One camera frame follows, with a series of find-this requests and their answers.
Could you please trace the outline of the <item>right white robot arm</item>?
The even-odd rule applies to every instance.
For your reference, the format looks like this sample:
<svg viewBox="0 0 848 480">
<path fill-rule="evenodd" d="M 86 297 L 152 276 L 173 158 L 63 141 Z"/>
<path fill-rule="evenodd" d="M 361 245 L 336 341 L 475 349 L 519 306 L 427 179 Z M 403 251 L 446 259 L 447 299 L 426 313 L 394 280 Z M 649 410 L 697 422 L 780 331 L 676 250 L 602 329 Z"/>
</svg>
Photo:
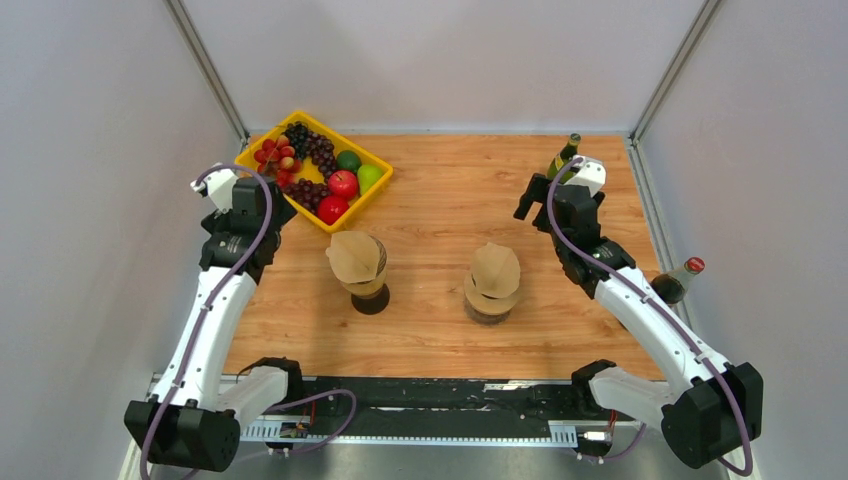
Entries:
<svg viewBox="0 0 848 480">
<path fill-rule="evenodd" d="M 733 364 L 699 339 L 652 289 L 635 260 L 603 236 L 597 213 L 602 182 L 581 175 L 561 184 L 535 174 L 515 218 L 541 209 L 566 277 L 611 313 L 647 351 L 665 381 L 649 381 L 608 360 L 575 372 L 571 403 L 584 417 L 614 410 L 660 431 L 676 457 L 698 469 L 713 461 L 741 477 L 754 470 L 751 448 L 762 433 L 764 380 L 750 363 Z"/>
</svg>

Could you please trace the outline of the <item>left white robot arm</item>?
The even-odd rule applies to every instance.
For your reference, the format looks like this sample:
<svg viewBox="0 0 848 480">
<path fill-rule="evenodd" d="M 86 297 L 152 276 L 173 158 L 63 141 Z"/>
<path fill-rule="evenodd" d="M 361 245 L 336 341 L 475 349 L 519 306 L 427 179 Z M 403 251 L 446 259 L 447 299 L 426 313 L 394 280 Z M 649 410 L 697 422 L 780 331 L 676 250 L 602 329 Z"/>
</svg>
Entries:
<svg viewBox="0 0 848 480">
<path fill-rule="evenodd" d="M 280 230 L 294 215 L 273 181 L 217 180 L 206 174 L 197 191 L 216 212 L 203 227 L 192 309 L 167 368 L 145 400 L 130 402 L 124 424 L 141 450 L 141 475 L 153 465 L 222 472 L 233 462 L 246 427 L 274 406 L 297 412 L 306 399 L 297 363 L 273 359 L 245 379 L 220 389 L 236 327 L 280 246 Z"/>
</svg>

